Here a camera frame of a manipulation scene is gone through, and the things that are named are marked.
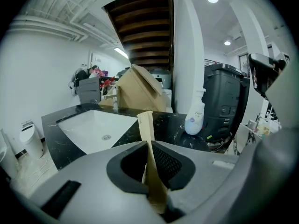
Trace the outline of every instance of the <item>staircase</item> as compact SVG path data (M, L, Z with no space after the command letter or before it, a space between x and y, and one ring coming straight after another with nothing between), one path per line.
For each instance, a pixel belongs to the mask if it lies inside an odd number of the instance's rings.
M105 6L131 64L173 72L173 0L116 0Z

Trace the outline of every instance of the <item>pipe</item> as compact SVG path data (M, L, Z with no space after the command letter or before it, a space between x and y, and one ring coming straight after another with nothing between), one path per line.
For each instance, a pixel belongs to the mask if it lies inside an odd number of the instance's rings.
M52 34L52 35L57 35L57 36L61 36L63 38L67 38L70 40L69 37L59 34L59 33L55 33L55 32L51 32L51 31L45 31L45 30L39 30L39 29L34 29L34 28L9 28L7 30L7 32L14 32L14 31L32 31L32 32L43 32L43 33L47 33L47 34Z
M70 7L69 2L68 2L67 0L66 0L66 5L67 5L67 7L69 8L69 11L70 11L72 14L74 14L73 11L71 10L71 7Z
M86 27L88 27L88 28L90 28L91 30L93 30L93 31L95 31L95 32L97 32L97 33L99 33L99 34L101 34L101 35L107 37L108 39L113 40L115 43L117 42L115 39L113 39L112 37L108 36L108 35L105 34L104 32L98 30L97 28L93 27L93 26L90 25L89 23L86 23L86 22L85 22L83 25L86 26Z
M53 29L53 30L57 30L57 31L61 31L61 32L65 32L68 34L71 34L73 36L75 36L75 41L78 40L80 38L80 34L75 33L75 32L71 32L67 29L63 29L63 28L54 28L51 25L47 25L47 24L43 24L43 23L38 23L38 22L34 22L34 21L13 21L11 24L11 26L24 26L24 25L28 25L28 26L35 26L35 27L41 27L41 28L48 28L48 29Z
M36 10L36 9L33 9L33 8L30 8L32 11L35 11L35 12L39 12L39 13L43 13L43 14L46 14L46 15L49 15L50 17L53 17L55 19L58 19L58 20L61 20L62 22L64 22L64 19L62 18L59 18L59 17L56 17L56 16L53 16L47 12L43 12L43 11L40 11L40 10Z
M78 27L78 28L81 28L82 30L85 30L85 31L89 32L90 34L92 34L92 35L95 36L96 38L98 38L98 39L100 39L100 40L103 40L104 42L109 43L110 45L114 46L114 44L111 43L110 41L106 40L105 38L99 36L98 34L92 32L92 31L89 31L88 29L86 29L86 28L85 28L84 26L82 26L82 25L79 25L79 24L74 23L74 22L71 22L71 25L74 25L74 26L76 26L76 27Z
M238 52L239 50L242 50L243 48L247 48L247 45L245 45L245 46L241 46L241 47L239 47L239 48L237 48L237 49L235 49L235 50L233 50L233 51L230 51L230 52L224 54L224 56L235 55L235 52Z
M41 23L46 23L46 24L50 24L50 25L53 25L53 26L56 26L56 27L60 27L60 28L63 28L63 29L67 29L67 30L70 30L72 32L75 32L75 33L78 33L82 36L85 37L85 39L88 37L88 35L82 31L80 31L79 29L76 29L76 28L72 28L72 27L69 27L67 25L64 25L60 22L56 22L56 21L52 21L52 20L48 20L48 19L44 19L44 18L41 18L41 17L34 17L34 16L25 16L25 15L20 15L20 16L16 16L14 18L14 20L29 20L29 21L38 21L38 22L41 22Z
M79 10L79 11L72 17L72 19L70 20L70 24L73 25L73 26L77 26L78 28L81 28L81 29L83 29L83 30L85 30L85 31L87 31L87 32L90 32L89 30L82 28L81 25L76 24L76 23L74 22L75 19L76 19L82 12L85 11L85 9L87 8L87 6L82 6L82 5L80 5L79 3L75 2L74 0L66 0L66 4L67 4L67 6L68 6L68 8L69 8L69 10L70 10L70 12L71 12L72 14L74 14L74 13L72 12L72 10L71 10L71 8L70 8L70 6L69 6L69 4L68 4L68 1L72 2L72 3L75 4L76 6L80 7L80 10ZM113 41L115 41L113 38L111 38L110 36L108 36L107 34L101 32L101 31L99 31L99 30L97 30L96 32L98 32L98 33L100 33L101 35L104 35L104 36L108 37L109 39L112 39ZM81 42L81 41L85 40L86 38L87 38L87 37L84 36L84 37L82 37L78 42ZM106 40L105 38L101 38L101 39L102 39L103 41L109 43L109 41Z

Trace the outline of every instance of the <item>black mesh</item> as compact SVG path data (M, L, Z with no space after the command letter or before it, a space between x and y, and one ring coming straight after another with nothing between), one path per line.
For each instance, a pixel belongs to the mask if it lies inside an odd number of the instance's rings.
M159 177L164 185L166 185L181 170L182 163L155 145L153 145L153 153Z
M192 160L156 141L152 141L151 144L159 178L163 184L171 190L183 189L195 173Z
M147 195L148 188L141 183L147 150L147 142L142 141L111 158L106 168L110 181L125 192Z
M147 163L148 148L143 145L141 148L135 150L121 160L121 169L123 172L141 182L144 173L144 167Z

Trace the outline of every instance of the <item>white ceiling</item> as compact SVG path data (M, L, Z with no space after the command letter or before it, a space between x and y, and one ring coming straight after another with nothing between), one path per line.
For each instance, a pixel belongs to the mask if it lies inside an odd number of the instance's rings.
M95 1L99 0L29 0L10 29L56 34L104 49L119 46L120 41L105 11L99 7L95 12L92 8ZM244 37L237 40L232 37L236 30L241 32L241 27L229 0L219 0L215 4L193 0L193 3L205 48L225 54L246 45ZM232 44L225 46L226 40Z
M241 46L246 45L244 37L234 40L232 29L241 33L241 27L238 19L225 0L219 0L217 3L210 3L208 0L192 0L203 36L204 46L210 49L228 53ZM225 41L231 41L230 46L224 45Z

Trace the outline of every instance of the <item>window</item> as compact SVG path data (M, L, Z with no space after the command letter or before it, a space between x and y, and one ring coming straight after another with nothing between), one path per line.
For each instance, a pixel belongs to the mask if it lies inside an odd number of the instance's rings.
M239 65L240 70L245 74L249 74L249 61L248 61L248 53L242 56L239 56Z
M273 52L273 47L272 46L269 46L268 47L268 52L269 52L269 57L274 59L274 52Z

